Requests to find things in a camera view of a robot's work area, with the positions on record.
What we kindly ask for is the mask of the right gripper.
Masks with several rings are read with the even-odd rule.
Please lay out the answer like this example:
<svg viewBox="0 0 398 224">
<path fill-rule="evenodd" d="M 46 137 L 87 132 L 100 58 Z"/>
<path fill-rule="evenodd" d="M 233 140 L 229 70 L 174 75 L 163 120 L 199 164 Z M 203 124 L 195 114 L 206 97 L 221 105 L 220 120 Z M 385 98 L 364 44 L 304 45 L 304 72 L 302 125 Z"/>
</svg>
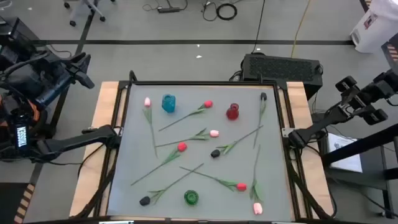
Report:
<svg viewBox="0 0 398 224">
<path fill-rule="evenodd" d="M 381 123 L 388 119 L 382 109 L 375 109 L 373 103 L 388 98 L 388 82 L 374 79 L 362 89 L 356 85 L 352 76 L 339 81 L 335 87 L 341 93 L 341 101 L 334 106 L 337 123 L 345 123 L 355 116 L 364 119 L 368 125 Z"/>
</svg>

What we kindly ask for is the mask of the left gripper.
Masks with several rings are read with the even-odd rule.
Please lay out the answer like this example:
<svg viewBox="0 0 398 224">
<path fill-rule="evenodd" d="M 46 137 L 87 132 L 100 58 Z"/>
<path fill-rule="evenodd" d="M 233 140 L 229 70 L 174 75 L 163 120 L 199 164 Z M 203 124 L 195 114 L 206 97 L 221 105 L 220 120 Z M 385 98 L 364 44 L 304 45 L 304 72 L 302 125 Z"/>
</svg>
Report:
<svg viewBox="0 0 398 224">
<path fill-rule="evenodd" d="M 92 89 L 95 84 L 86 74 L 91 55 L 85 52 L 68 58 L 60 58 L 53 53 L 42 53 L 34 62 L 36 91 L 34 104 L 47 107 L 70 84 L 73 76 L 81 85 Z"/>
</svg>

